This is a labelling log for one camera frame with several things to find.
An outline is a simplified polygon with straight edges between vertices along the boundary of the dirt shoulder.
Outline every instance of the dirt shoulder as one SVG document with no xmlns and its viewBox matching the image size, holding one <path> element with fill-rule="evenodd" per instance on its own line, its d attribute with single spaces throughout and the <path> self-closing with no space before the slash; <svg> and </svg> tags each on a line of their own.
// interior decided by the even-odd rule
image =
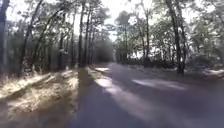
<svg viewBox="0 0 224 128">
<path fill-rule="evenodd" d="M 5 82 L 0 87 L 0 127 L 64 128 L 99 75 L 83 68 Z"/>
</svg>

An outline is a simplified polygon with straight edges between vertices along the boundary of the grass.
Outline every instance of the grass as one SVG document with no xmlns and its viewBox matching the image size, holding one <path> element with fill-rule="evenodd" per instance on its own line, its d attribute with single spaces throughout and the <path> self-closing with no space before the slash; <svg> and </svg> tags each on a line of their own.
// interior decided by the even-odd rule
<svg viewBox="0 0 224 128">
<path fill-rule="evenodd" d="M 83 68 L 6 80 L 0 86 L 0 127 L 65 127 L 78 98 L 99 77 Z"/>
</svg>

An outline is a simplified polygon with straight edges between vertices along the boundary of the tree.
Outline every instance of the tree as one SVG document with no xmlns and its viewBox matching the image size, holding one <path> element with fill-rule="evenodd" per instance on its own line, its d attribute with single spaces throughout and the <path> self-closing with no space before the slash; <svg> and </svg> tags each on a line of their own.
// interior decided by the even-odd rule
<svg viewBox="0 0 224 128">
<path fill-rule="evenodd" d="M 9 2 L 9 0 L 3 0 L 0 9 L 0 75 L 3 74 L 6 10 Z"/>
<path fill-rule="evenodd" d="M 83 67 L 83 58 L 82 58 L 82 32 L 83 32 L 83 17 L 84 17 L 84 11 L 85 11 L 85 5 L 86 5 L 86 1 L 83 0 L 81 2 L 81 6 L 82 6 L 82 11 L 81 11 L 81 18 L 80 18 L 80 23 L 79 23 L 79 42 L 78 42 L 78 47 L 79 47 L 79 53 L 78 53 L 78 65 L 79 67 Z"/>
<path fill-rule="evenodd" d="M 24 59 L 25 52 L 26 52 L 26 44 L 27 44 L 28 38 L 30 36 L 30 33 L 32 32 L 33 22 L 36 18 L 36 15 L 37 15 L 38 10 L 40 9 L 40 6 L 41 6 L 42 3 L 43 3 L 43 0 L 40 0 L 38 2 L 37 6 L 35 8 L 35 11 L 32 15 L 32 18 L 30 20 L 30 24 L 27 27 L 26 36 L 25 36 L 24 43 L 23 43 L 22 48 L 21 48 L 21 55 L 20 55 L 20 61 L 19 61 L 19 70 L 20 70 L 19 75 L 21 75 L 22 66 L 23 66 L 23 59 Z"/>
</svg>

